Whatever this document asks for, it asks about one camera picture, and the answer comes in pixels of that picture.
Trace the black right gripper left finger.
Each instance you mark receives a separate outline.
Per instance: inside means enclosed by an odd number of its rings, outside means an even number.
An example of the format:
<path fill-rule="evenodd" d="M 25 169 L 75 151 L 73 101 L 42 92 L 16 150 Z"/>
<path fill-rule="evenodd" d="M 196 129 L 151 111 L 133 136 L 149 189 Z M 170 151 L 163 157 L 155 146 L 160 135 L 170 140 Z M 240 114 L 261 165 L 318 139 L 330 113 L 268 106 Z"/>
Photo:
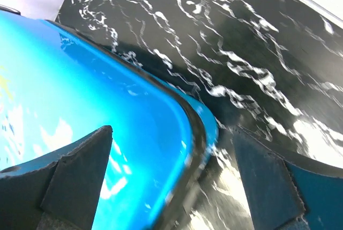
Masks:
<path fill-rule="evenodd" d="M 1 229 L 91 229 L 112 144 L 105 125 L 1 170 Z"/>

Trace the blue suitcase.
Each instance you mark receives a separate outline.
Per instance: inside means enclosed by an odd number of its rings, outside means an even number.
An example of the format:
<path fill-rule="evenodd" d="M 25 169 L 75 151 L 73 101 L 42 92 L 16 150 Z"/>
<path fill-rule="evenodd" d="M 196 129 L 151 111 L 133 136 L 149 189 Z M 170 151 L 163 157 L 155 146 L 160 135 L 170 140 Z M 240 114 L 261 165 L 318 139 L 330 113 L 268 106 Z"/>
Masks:
<path fill-rule="evenodd" d="M 182 229 L 218 138 L 211 111 L 78 30 L 2 6 L 1 170 L 105 125 L 91 229 Z"/>

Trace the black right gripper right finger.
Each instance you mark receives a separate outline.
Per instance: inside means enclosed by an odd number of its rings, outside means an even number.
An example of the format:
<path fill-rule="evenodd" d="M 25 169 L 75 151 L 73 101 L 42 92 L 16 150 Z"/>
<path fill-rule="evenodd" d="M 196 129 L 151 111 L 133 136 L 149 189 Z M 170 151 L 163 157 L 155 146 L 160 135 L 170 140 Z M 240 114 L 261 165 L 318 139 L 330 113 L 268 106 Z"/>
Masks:
<path fill-rule="evenodd" d="M 237 127 L 233 146 L 255 229 L 342 229 L 342 169 Z"/>

